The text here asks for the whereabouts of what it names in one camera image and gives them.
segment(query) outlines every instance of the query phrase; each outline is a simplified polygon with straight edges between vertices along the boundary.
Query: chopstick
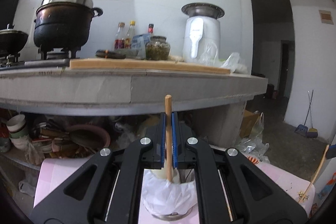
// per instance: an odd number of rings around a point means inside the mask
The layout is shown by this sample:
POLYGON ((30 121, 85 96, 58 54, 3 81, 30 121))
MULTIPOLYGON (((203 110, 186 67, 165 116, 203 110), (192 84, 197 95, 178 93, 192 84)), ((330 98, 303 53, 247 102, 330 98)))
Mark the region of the chopstick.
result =
POLYGON ((314 175, 313 179, 311 180, 310 184, 308 185, 308 187, 307 187, 305 193, 299 198, 298 203, 300 203, 301 200, 303 200, 303 199, 306 197, 308 191, 310 190, 311 186, 312 186, 313 183, 315 182, 315 180, 316 180, 318 174, 319 174, 320 171, 321 171, 322 165, 323 165, 323 163, 324 163, 325 160, 326 160, 326 153, 327 153, 328 149, 329 149, 329 145, 327 145, 327 146, 325 147, 325 150, 324 150, 323 157, 322 157, 322 159, 321 159, 320 165, 319 165, 319 167, 317 168, 317 170, 316 170, 316 172, 315 172, 315 175, 314 175))
POLYGON ((171 129, 171 95, 165 97, 165 112, 166 112, 166 150, 167 150, 167 179, 172 182, 172 129, 171 129))

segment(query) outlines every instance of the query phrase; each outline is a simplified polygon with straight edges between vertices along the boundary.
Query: stove burner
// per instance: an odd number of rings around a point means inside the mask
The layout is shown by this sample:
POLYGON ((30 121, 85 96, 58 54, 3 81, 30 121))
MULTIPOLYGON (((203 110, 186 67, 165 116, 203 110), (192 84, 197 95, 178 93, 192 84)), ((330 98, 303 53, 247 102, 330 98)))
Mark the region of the stove burner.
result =
POLYGON ((20 65, 19 57, 19 53, 0 57, 0 68, 20 65))
POLYGON ((60 52, 45 52, 39 48, 39 53, 41 53, 41 60, 55 60, 55 59, 68 59, 69 52, 71 52, 71 59, 76 58, 76 52, 80 51, 81 47, 67 49, 63 48, 60 52))

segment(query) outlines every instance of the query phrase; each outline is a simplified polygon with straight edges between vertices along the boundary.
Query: broom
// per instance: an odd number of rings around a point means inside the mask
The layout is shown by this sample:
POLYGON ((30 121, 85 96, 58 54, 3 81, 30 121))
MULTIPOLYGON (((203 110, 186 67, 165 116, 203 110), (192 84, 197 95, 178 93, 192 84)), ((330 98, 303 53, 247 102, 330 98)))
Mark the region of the broom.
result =
POLYGON ((312 108, 311 108, 311 101, 313 100, 313 94, 314 94, 314 90, 312 90, 311 98, 310 98, 309 91, 308 91, 308 98, 309 98, 309 101, 310 101, 311 128, 308 129, 308 132, 306 134, 307 138, 317 138, 317 136, 319 135, 317 129, 313 127, 313 113, 312 113, 312 108))

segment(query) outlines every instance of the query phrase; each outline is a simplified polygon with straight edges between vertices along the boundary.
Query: wire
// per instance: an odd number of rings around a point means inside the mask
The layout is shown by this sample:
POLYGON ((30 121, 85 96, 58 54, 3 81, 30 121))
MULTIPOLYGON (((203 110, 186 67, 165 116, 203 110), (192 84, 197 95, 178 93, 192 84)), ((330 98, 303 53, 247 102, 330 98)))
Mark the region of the wire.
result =
POLYGON ((189 174, 185 177, 185 181, 187 181, 188 176, 190 175, 192 169, 190 170, 189 174))

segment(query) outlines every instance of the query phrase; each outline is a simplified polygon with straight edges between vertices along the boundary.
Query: kitchen counter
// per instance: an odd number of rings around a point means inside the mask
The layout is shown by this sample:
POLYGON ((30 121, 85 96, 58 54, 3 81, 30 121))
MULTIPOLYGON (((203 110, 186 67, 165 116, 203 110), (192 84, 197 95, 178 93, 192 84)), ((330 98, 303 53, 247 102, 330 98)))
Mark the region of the kitchen counter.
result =
POLYGON ((172 95, 173 111, 194 110, 196 131, 211 131, 219 146, 235 141, 247 100, 268 80, 162 70, 34 68, 0 72, 0 107, 18 112, 108 116, 159 113, 172 95), (223 130, 232 138, 222 138, 223 130))

